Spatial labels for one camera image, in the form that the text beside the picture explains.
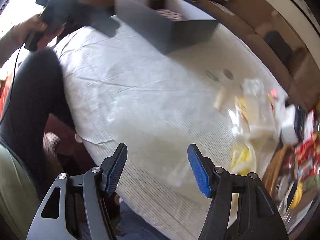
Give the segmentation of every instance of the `beige wall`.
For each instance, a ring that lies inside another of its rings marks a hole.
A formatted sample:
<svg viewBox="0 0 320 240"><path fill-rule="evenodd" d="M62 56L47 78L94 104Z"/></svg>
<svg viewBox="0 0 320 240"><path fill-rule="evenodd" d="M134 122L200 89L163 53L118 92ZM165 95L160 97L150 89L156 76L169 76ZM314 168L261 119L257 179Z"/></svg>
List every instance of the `beige wall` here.
<svg viewBox="0 0 320 240"><path fill-rule="evenodd" d="M290 0L266 0L296 30L320 68L320 37L308 19Z"/></svg>

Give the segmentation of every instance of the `blue gripper pad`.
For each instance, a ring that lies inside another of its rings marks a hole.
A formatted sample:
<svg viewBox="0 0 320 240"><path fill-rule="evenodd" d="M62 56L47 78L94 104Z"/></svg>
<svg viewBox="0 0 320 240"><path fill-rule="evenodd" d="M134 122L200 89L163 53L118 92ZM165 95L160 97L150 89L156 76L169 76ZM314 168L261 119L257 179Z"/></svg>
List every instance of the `blue gripper pad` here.
<svg viewBox="0 0 320 240"><path fill-rule="evenodd" d="M192 168L193 174L196 177L199 190L206 197L210 197L211 189L210 189L209 175L206 172L200 160L200 158L204 158L204 157L202 156L198 147L195 144L190 144L187 152L188 152L188 160Z"/></svg>
<svg viewBox="0 0 320 240"><path fill-rule="evenodd" d="M105 191L108 193L109 196L116 191L120 176L122 174L125 162L127 161L127 157L128 157L127 147L124 146L118 152L119 147L120 145L118 146L117 150L114 153L115 159L113 159L112 157L110 160L110 162L113 161L113 164L108 173L107 186L105 189Z"/></svg>

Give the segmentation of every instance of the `brown sofa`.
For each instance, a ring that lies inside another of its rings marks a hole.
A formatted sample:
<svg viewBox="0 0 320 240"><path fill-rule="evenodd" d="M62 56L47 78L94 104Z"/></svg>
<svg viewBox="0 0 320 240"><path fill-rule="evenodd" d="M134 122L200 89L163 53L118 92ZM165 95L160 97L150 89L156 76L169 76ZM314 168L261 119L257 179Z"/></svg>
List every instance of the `brown sofa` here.
<svg viewBox="0 0 320 240"><path fill-rule="evenodd" d="M289 104L300 104L306 110L315 106L320 96L319 68L294 29L266 0L230 0L225 7L200 0L198 5L240 38L266 65L288 93ZM278 31L291 47L293 52L286 66L265 42L268 31Z"/></svg>

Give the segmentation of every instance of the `human arm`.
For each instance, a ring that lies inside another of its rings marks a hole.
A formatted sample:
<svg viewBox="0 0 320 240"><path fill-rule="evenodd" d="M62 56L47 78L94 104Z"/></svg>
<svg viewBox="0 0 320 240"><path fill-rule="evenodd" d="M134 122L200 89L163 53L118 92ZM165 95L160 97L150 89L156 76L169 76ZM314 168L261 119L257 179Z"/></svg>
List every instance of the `human arm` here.
<svg viewBox="0 0 320 240"><path fill-rule="evenodd" d="M26 36L31 31L43 32L47 28L47 25L40 21L39 15L34 15L30 19L19 23L12 27L1 39L0 39L0 68L11 57L20 46L23 45ZM63 31L63 26L57 31L51 34L45 34L38 42L38 49L44 49L50 41Z"/></svg>

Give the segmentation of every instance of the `table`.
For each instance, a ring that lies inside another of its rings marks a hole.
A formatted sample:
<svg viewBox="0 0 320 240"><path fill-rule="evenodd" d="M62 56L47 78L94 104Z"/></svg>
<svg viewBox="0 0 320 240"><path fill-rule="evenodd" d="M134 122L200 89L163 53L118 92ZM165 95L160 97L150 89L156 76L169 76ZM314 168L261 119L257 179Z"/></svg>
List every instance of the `table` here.
<svg viewBox="0 0 320 240"><path fill-rule="evenodd" d="M285 91L263 63L226 27L209 42L160 54L125 23L107 38L84 27L59 42L65 94L76 131L100 164L118 143L128 146L128 161L118 194L148 223L172 240L197 239L210 201L198 190L187 160L196 143L203 155L229 169L236 143L227 107L214 107L221 84L206 73L230 70L234 86L260 78L276 88L279 123ZM256 149L262 175L276 143Z"/></svg>

